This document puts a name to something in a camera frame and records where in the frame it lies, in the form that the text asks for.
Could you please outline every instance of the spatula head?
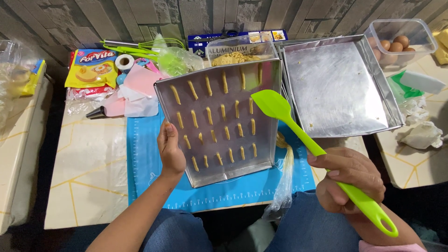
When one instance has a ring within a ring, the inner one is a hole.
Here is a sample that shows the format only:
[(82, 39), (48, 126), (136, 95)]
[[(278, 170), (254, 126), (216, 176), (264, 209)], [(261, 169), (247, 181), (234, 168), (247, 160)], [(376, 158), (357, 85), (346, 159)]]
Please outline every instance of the spatula head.
[(289, 102), (274, 90), (261, 90), (251, 97), (265, 115), (282, 121), (291, 117)]

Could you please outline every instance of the hand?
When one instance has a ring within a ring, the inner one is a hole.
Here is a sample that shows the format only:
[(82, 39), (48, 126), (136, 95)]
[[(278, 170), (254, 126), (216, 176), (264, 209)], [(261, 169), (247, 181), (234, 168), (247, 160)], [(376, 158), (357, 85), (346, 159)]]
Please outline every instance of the hand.
[(157, 137), (157, 145), (162, 159), (161, 175), (163, 176), (178, 176), (180, 178), (187, 167), (184, 153), (177, 145), (178, 137), (179, 134), (174, 124), (167, 122), (165, 119), (160, 126), (159, 136)]
[(316, 195), (322, 207), (331, 213), (360, 213), (358, 207), (335, 181), (352, 184), (380, 204), (386, 187), (375, 165), (361, 153), (349, 148), (329, 148), (326, 155), (308, 155), (308, 163), (325, 168), (325, 178), (317, 185)]

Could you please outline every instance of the jeans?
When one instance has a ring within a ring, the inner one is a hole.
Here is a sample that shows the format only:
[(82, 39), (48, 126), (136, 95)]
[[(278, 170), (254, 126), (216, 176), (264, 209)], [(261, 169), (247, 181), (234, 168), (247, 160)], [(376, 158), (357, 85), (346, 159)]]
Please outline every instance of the jeans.
[[(322, 208), (313, 191), (296, 192), (265, 252), (358, 251), (360, 239), (344, 215)], [(162, 209), (141, 251), (211, 252), (213, 247), (201, 219), (183, 210)]]

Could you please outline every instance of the pink sleeve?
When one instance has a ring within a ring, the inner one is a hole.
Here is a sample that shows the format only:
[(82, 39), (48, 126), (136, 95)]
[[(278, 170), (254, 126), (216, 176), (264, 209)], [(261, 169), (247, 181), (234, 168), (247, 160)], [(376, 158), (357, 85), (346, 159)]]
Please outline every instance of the pink sleeve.
[(416, 243), (401, 246), (375, 246), (365, 241), (359, 241), (359, 252), (426, 252)]

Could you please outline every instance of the plastic container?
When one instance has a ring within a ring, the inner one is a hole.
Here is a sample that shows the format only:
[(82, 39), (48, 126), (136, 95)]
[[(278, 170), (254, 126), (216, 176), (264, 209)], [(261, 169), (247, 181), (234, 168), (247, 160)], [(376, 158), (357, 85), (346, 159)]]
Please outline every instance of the plastic container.
[[(375, 50), (381, 52), (381, 58), (378, 61), (381, 67), (388, 65), (406, 66), (427, 54), (435, 52), (438, 48), (428, 26), (418, 18), (377, 19), (370, 23), (364, 34), (374, 52)], [(389, 52), (381, 46), (381, 40), (392, 43), (400, 35), (408, 37), (409, 48), (413, 48), (414, 52)]]
[[(218, 39), (210, 42), (205, 48), (207, 59), (211, 66), (213, 60), (232, 52), (239, 52), (247, 57), (246, 61), (269, 60), (278, 58), (277, 51), (272, 42), (272, 37), (266, 33), (252, 33), (244, 36), (237, 36), (228, 39)], [(218, 65), (227, 65), (245, 62), (244, 59), (231, 58), (220, 61)]]

